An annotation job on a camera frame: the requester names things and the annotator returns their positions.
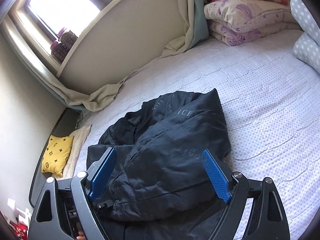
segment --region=folded quilt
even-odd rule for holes
[[[209,27],[212,31],[212,36],[229,46],[236,46],[244,42],[255,41],[258,38],[265,37],[268,34],[277,33],[284,29],[300,29],[298,24],[286,22],[275,23],[246,33],[236,33],[221,23],[214,21],[209,24]]]
[[[290,6],[263,0],[221,0],[204,7],[208,20],[245,33],[279,22],[297,23]]]

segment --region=white wall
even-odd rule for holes
[[[33,173],[65,106],[24,67],[0,34],[0,210],[11,219],[7,199],[28,207]]]

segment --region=polka dot bedsheet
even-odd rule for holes
[[[320,206],[320,75],[292,54],[301,34],[283,30],[235,47],[209,39],[183,54],[154,59],[125,82],[110,106],[85,116],[82,126],[92,124],[92,130],[75,172],[86,169],[88,146],[144,101],[216,88],[232,146],[225,162],[248,179],[274,180],[291,239],[297,240]],[[251,204],[234,239],[242,238]]]

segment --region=metal screw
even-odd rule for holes
[[[269,178],[269,177],[266,177],[266,183],[269,183],[269,184],[271,184],[273,181],[272,181],[272,179],[271,178]]]
[[[48,182],[48,183],[54,182],[54,177],[49,177],[49,178],[47,178],[47,182]]]
[[[77,177],[78,177],[79,179],[82,179],[82,178],[84,178],[86,175],[87,175],[87,173],[86,173],[85,171],[80,171],[80,172],[78,172]]]
[[[239,171],[236,171],[233,173],[233,176],[235,176],[237,179],[240,179],[240,178],[242,178],[242,173]]]

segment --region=blue gripper pad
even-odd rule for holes
[[[231,199],[228,181],[208,150],[202,152],[202,164],[218,197],[223,199],[225,203],[228,203]]]
[[[96,198],[101,197],[103,190],[105,189],[106,184],[110,178],[110,175],[116,166],[117,159],[117,152],[115,149],[112,149],[109,156],[104,160],[99,170],[92,178],[91,190],[88,194],[88,197],[91,201],[94,201]]]

